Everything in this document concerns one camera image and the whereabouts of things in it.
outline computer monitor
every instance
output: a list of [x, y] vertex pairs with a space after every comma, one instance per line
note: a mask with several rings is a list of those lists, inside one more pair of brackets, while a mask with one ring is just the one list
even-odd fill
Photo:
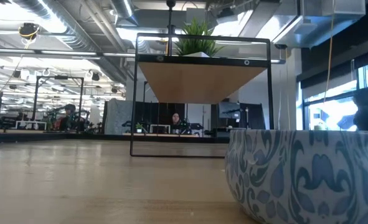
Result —
[[219, 103], [219, 117], [227, 119], [240, 119], [240, 104], [221, 102]]

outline wooden desk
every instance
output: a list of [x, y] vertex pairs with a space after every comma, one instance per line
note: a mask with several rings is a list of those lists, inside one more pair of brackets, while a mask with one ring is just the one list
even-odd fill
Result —
[[[131, 133], [123, 133], [124, 136], [131, 136]], [[198, 138], [197, 134], [146, 134], [134, 133], [134, 136], [152, 136], [152, 137], [180, 137], [180, 138]]]

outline planter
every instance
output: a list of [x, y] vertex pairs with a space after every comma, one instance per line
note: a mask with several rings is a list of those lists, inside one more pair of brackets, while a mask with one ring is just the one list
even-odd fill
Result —
[[209, 56], [203, 52], [198, 52], [189, 55], [183, 55], [183, 57], [209, 57]]
[[368, 132], [233, 130], [225, 174], [260, 223], [368, 223]]

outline table surface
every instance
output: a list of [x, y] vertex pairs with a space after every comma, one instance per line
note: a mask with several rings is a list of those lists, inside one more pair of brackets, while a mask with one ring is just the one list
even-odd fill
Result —
[[[135, 146], [215, 155], [227, 148]], [[234, 201], [223, 159], [140, 158], [129, 150], [128, 141], [0, 144], [0, 224], [256, 224]]]

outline fluorescent light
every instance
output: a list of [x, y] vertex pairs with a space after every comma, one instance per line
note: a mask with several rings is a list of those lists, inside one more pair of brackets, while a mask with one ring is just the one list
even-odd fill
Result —
[[53, 55], [73, 55], [73, 56], [96, 56], [96, 52], [76, 52], [76, 51], [58, 51], [58, 50], [42, 50], [43, 54]]
[[303, 16], [299, 16], [292, 24], [290, 24], [287, 28], [285, 28], [275, 39], [272, 41], [273, 43], [279, 42], [286, 34], [289, 33], [299, 22], [303, 20]]
[[135, 54], [130, 53], [103, 53], [103, 55], [109, 57], [135, 57]]
[[34, 51], [22, 49], [0, 49], [0, 53], [34, 54]]

